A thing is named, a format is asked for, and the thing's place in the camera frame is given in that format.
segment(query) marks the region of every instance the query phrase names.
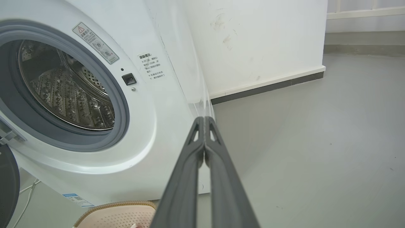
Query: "washing machine door opening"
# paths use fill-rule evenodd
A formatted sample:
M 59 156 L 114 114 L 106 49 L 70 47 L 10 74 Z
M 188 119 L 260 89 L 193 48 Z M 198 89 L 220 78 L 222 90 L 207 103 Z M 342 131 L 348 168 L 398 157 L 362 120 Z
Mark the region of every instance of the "washing machine door opening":
M 0 22 L 0 71 L 1 112 L 39 140 L 93 152 L 124 136 L 129 113 L 120 86 L 70 36 L 34 22 Z
M 62 50 L 37 41 L 22 41 L 16 53 L 21 79 L 49 113 L 82 129 L 113 128 L 111 100 L 87 67 Z

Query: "white cable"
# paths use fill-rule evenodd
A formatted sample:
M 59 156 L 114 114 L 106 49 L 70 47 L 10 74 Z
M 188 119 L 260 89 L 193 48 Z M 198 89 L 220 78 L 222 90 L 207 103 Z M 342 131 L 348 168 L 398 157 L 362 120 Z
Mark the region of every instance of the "white cable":
M 31 196 L 32 196 L 32 193 L 34 192 L 34 188 L 35 188 L 35 185 L 36 185 L 36 182 L 37 182 L 37 181 L 38 181 L 38 179 L 35 179 L 35 181 L 32 183 L 32 185 L 31 185 L 31 190 L 30 190 L 30 194 L 28 195 L 27 204 L 26 204 L 26 206 L 24 207 L 23 212 L 21 212 L 20 216 L 18 217 L 17 221 L 15 222 L 13 228 L 15 228 L 15 227 L 17 226 L 18 222 L 19 222 L 20 219 L 23 217 L 23 214 L 24 214 L 25 210 L 27 209 L 28 204 L 30 203 Z
M 21 193 L 25 192 L 26 190 L 30 189 L 31 187 L 32 187 L 32 185 L 30 185 L 30 186 L 26 187 L 25 189 L 21 190 L 20 193 L 19 193 L 19 195 L 21 195 Z

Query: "warning label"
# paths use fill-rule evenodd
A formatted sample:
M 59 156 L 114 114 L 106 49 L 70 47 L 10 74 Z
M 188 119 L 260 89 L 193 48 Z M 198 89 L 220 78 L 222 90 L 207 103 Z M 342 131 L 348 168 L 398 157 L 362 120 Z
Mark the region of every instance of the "warning label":
M 73 28 L 73 32 L 90 44 L 90 46 L 100 53 L 109 64 L 113 64 L 115 61 L 119 60 L 119 57 L 111 50 L 111 48 L 85 24 L 80 22 L 80 24 Z
M 151 53 L 138 55 L 139 62 L 142 65 L 141 74 L 145 79 L 156 80 L 164 77 L 163 66 L 160 65 L 159 58 Z

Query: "wall stain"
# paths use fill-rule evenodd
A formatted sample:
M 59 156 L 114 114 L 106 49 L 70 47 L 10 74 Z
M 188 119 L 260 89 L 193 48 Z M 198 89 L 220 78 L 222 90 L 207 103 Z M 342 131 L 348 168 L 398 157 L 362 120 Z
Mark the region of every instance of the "wall stain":
M 218 14 L 215 20 L 211 22 L 211 28 L 213 28 L 214 30 L 224 29 L 225 28 L 224 17 L 225 13 Z
M 230 37 L 230 34 L 227 36 L 227 37 L 225 37 L 225 39 L 222 41 L 222 43 L 228 48 L 228 50 L 232 50 L 232 46 L 230 45 L 230 41 L 231 41 L 231 37 Z

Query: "washing machine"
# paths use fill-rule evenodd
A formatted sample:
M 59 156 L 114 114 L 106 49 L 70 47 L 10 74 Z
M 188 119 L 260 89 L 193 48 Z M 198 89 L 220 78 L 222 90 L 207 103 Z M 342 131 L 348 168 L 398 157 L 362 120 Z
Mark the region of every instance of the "washing machine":
M 0 71 L 0 143 L 82 207 L 159 199 L 214 116 L 177 0 L 2 1 Z

